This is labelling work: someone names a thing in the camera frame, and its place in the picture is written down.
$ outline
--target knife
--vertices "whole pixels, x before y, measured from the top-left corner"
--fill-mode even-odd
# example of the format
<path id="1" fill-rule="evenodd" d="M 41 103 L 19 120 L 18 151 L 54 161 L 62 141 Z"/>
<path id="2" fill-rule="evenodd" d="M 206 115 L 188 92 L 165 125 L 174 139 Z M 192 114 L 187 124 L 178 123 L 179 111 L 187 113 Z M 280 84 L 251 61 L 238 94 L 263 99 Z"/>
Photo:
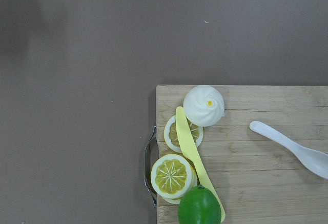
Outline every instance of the knife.
<path id="1" fill-rule="evenodd" d="M 190 132 L 190 128 L 187 122 L 187 118 L 185 115 L 185 111 L 183 107 L 179 106 L 176 108 L 175 114 L 175 124 L 176 124 L 176 132 L 178 135 L 179 145 L 183 155 L 188 158 L 190 161 L 194 163 L 199 182 L 207 189 L 209 189 L 216 199 L 218 200 L 221 207 L 221 222 L 224 221 L 226 217 L 226 213 L 223 209 L 222 203 L 219 199 L 219 196 L 216 194 L 216 191 L 211 183 L 209 176 L 205 170 L 205 167 L 201 161 L 198 150 L 195 145 L 195 141 Z"/>

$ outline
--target gray surface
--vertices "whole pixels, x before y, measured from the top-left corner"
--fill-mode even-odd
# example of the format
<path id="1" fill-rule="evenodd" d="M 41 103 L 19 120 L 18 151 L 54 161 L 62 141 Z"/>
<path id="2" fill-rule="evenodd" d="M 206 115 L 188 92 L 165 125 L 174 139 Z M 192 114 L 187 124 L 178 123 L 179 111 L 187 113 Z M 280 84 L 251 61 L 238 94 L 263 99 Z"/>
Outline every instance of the gray surface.
<path id="1" fill-rule="evenodd" d="M 0 0 L 0 223 L 155 223 L 156 85 L 328 85 L 327 1 Z"/>

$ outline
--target cutting board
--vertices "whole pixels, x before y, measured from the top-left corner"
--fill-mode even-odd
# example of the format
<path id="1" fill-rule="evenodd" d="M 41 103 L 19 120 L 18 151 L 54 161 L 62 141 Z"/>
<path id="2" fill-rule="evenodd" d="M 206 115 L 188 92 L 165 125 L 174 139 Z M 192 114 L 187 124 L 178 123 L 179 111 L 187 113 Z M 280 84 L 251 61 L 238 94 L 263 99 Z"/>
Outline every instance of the cutting board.
<path id="1" fill-rule="evenodd" d="M 160 156 L 174 153 L 164 141 L 164 126 L 193 87 L 156 87 Z M 213 87 L 223 96 L 225 116 L 204 128 L 198 151 L 224 206 L 224 223 L 327 224 L 328 180 L 249 124 L 259 120 L 303 146 L 328 153 L 328 87 Z M 177 205 L 158 196 L 158 224 L 178 224 L 177 213 Z"/>

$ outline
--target spoon handle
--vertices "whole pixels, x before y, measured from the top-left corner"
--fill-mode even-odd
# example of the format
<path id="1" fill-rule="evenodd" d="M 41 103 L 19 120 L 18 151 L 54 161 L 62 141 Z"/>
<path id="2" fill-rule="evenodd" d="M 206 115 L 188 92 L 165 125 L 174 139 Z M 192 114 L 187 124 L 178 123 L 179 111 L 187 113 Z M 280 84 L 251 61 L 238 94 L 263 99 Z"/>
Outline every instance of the spoon handle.
<path id="1" fill-rule="evenodd" d="M 285 146 L 293 153 L 297 150 L 299 146 L 296 142 L 292 141 L 290 138 L 286 137 L 282 133 L 278 132 L 277 130 L 273 129 L 272 127 L 260 121 L 252 121 L 250 123 L 250 129 L 253 130 L 254 132 L 257 132 L 277 142 L 278 144 L 281 144 L 282 146 Z"/>

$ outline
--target white spoon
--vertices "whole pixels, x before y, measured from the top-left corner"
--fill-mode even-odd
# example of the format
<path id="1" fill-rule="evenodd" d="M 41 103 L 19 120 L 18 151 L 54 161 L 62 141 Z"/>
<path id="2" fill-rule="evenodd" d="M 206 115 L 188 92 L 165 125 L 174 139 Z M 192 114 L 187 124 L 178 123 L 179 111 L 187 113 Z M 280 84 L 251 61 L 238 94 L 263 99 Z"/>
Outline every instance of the white spoon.
<path id="1" fill-rule="evenodd" d="M 310 148 L 301 146 L 285 135 L 281 134 L 272 127 L 261 123 L 260 121 L 252 121 L 250 129 L 257 132 L 273 141 L 285 146 L 300 160 L 300 162 L 310 171 L 319 175 L 322 178 L 328 179 L 328 155 L 312 150 Z"/>

